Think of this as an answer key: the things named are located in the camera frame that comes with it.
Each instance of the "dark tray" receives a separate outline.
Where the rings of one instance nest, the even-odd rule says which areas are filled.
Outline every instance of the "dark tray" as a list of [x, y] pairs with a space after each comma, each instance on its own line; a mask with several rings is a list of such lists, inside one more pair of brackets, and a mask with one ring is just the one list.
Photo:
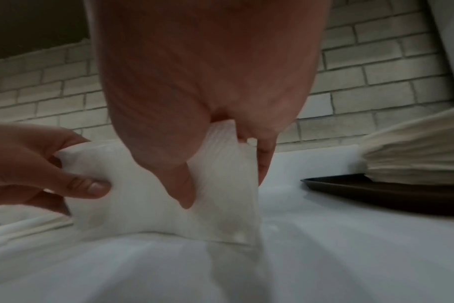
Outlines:
[[454, 186], [373, 182], [363, 174], [302, 180], [308, 188], [368, 205], [454, 217]]

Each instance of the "white paper towel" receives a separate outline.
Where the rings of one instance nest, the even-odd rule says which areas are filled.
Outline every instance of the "white paper towel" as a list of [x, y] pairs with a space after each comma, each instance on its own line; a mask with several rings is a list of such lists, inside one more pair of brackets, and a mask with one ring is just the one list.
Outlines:
[[72, 146], [57, 156], [65, 171], [112, 184], [110, 193], [98, 200], [66, 198], [74, 225], [88, 236], [159, 232], [243, 244], [257, 238], [256, 153], [238, 143], [233, 121], [213, 123], [188, 161], [197, 188], [197, 200], [189, 210], [135, 163], [120, 140]]

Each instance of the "dark ceiling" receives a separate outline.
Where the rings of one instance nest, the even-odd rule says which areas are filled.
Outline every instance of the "dark ceiling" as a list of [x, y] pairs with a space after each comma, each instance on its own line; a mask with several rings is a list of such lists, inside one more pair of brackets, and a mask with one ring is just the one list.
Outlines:
[[0, 0], [0, 58], [87, 37], [82, 0]]

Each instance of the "stack of napkins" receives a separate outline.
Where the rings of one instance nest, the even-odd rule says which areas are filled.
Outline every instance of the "stack of napkins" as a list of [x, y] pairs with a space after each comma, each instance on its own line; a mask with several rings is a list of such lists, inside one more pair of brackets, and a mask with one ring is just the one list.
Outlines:
[[454, 185], [454, 108], [371, 134], [360, 153], [374, 181]]
[[74, 225], [86, 236], [158, 232], [243, 244], [257, 239], [256, 152], [239, 144], [233, 121], [213, 123], [188, 161], [197, 188], [197, 200], [188, 210], [134, 162], [120, 140], [72, 146], [57, 156], [65, 171], [112, 184], [110, 193], [98, 200], [66, 199]]

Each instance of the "brick wall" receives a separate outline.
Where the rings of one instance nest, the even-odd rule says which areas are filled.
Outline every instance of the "brick wall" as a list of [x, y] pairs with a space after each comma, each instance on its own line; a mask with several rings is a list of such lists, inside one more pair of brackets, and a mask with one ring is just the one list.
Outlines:
[[[277, 151], [354, 144], [454, 106], [454, 81], [422, 0], [335, 0], [318, 75]], [[88, 41], [0, 60], [0, 121], [115, 137]]]

